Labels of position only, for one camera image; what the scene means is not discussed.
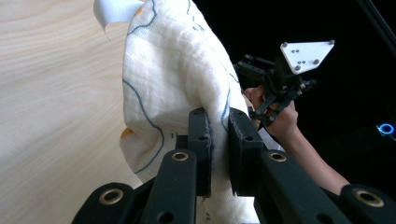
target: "human arm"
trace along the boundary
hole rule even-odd
[[[263,102],[264,93],[263,86],[245,90],[246,97],[255,108]],[[276,106],[277,104],[272,104],[270,109]],[[277,139],[286,152],[297,160],[319,186],[339,195],[342,187],[349,185],[349,182],[320,157],[298,128],[297,118],[298,113],[292,101],[265,129]]]

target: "wood grain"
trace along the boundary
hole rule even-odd
[[[71,223],[89,195],[137,187],[119,148],[127,23],[93,1],[0,1],[0,223]]]

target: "towel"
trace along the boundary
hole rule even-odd
[[[233,195],[227,166],[230,107],[248,114],[247,99],[227,51],[191,0],[148,0],[135,10],[122,87],[127,128],[120,148],[142,182],[156,176],[177,136],[188,134],[189,113],[203,107],[214,145],[212,195],[197,199],[196,222],[259,223],[253,198]]]

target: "screw hole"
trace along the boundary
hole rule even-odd
[[[276,153],[276,152],[270,153],[269,156],[270,156],[270,159],[273,161],[285,161],[286,160],[286,157],[284,155],[282,155],[280,153]]]
[[[317,219],[320,223],[323,223],[323,224],[333,224],[332,218],[325,214],[317,215]]]
[[[174,220],[174,215],[170,212],[162,212],[158,215],[160,223],[171,223]]]
[[[253,141],[253,137],[251,137],[251,136],[246,136],[244,139],[245,139],[245,141],[248,141],[248,142]]]
[[[121,189],[108,189],[103,192],[99,198],[99,203],[104,205],[111,205],[119,202],[123,197]]]
[[[382,201],[380,197],[376,196],[375,194],[367,190],[364,189],[355,190],[354,195],[359,201],[367,205],[370,205],[372,207],[384,206],[384,201]]]
[[[172,160],[174,161],[185,161],[189,157],[189,154],[185,152],[177,152],[172,155]]]

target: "wrist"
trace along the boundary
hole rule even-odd
[[[300,129],[297,126],[289,129],[287,132],[282,133],[280,136],[275,136],[276,140],[283,147],[292,146],[296,142],[299,142],[300,139],[304,138]]]

